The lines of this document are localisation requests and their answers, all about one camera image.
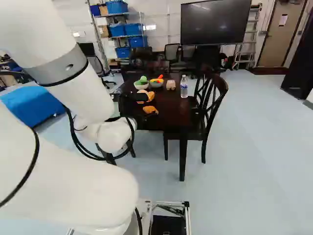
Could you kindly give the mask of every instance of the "water bottle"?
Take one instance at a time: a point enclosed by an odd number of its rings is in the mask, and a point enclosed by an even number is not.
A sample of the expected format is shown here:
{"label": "water bottle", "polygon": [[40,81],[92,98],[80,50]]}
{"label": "water bottle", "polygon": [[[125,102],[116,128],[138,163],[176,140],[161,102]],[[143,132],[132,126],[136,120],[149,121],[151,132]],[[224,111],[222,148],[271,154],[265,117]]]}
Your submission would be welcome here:
{"label": "water bottle", "polygon": [[180,81],[180,97],[181,98],[188,97],[188,83],[186,75],[183,75]]}

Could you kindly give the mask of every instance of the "television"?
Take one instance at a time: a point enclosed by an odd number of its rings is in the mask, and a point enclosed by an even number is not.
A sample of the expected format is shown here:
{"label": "television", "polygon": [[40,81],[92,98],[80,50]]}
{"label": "television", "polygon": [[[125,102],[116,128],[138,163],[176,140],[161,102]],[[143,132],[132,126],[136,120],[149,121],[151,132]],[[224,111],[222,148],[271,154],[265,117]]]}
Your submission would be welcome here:
{"label": "television", "polygon": [[181,4],[180,44],[242,43],[251,0],[207,0]]}

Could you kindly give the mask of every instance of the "dark wooden table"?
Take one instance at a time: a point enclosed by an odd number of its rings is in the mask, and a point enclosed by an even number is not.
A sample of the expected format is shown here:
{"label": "dark wooden table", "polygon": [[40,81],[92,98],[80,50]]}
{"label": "dark wooden table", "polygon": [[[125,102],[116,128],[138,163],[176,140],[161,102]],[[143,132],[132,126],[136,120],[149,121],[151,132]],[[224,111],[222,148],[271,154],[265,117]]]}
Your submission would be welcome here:
{"label": "dark wooden table", "polygon": [[[134,87],[134,82],[142,75],[145,75],[148,80],[158,78],[160,72],[153,74],[133,73],[128,74],[127,81],[121,85],[122,92],[132,91],[137,92]],[[191,126],[191,109],[189,99],[180,97],[180,75],[179,73],[163,73],[164,83],[161,88],[148,88],[147,91],[154,91],[155,98],[153,101],[145,104],[137,104],[133,101],[120,102],[120,111],[122,114],[127,114],[134,117],[138,123],[139,130],[151,131],[171,131],[180,133],[179,139],[179,180],[184,181],[186,157],[187,157],[187,133]],[[167,80],[175,80],[176,90],[166,90]],[[159,111],[158,115],[145,117],[142,108],[144,106],[155,106]]]}

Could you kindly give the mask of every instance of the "metal ladder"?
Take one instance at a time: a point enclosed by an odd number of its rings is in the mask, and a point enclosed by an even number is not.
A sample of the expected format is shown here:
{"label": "metal ladder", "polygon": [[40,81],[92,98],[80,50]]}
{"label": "metal ladder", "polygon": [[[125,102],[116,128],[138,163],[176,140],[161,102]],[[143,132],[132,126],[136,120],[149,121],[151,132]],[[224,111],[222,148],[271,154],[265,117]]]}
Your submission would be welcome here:
{"label": "metal ladder", "polygon": [[[254,19],[248,20],[248,24],[253,23],[253,28],[251,31],[246,31],[245,34],[252,34],[251,41],[245,41],[239,44],[236,44],[234,50],[234,64],[233,69],[238,70],[240,63],[246,63],[246,69],[250,67],[250,64],[255,61],[255,52],[256,52],[256,38],[257,38],[257,23],[259,21],[260,11],[262,9],[262,4],[252,5],[250,8],[250,13],[255,13]],[[251,44],[248,51],[243,51],[243,47],[246,44]],[[247,55],[245,60],[242,60],[241,56]]]}

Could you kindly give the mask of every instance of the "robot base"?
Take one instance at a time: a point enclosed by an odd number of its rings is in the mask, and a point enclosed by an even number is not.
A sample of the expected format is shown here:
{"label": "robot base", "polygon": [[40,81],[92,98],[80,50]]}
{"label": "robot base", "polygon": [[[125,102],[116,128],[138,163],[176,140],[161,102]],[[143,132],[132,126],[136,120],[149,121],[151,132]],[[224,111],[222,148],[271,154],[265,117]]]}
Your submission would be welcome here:
{"label": "robot base", "polygon": [[[143,235],[191,235],[189,202],[140,200],[137,208]],[[75,235],[74,230],[70,229],[67,235]],[[139,235],[135,213],[123,235]]]}

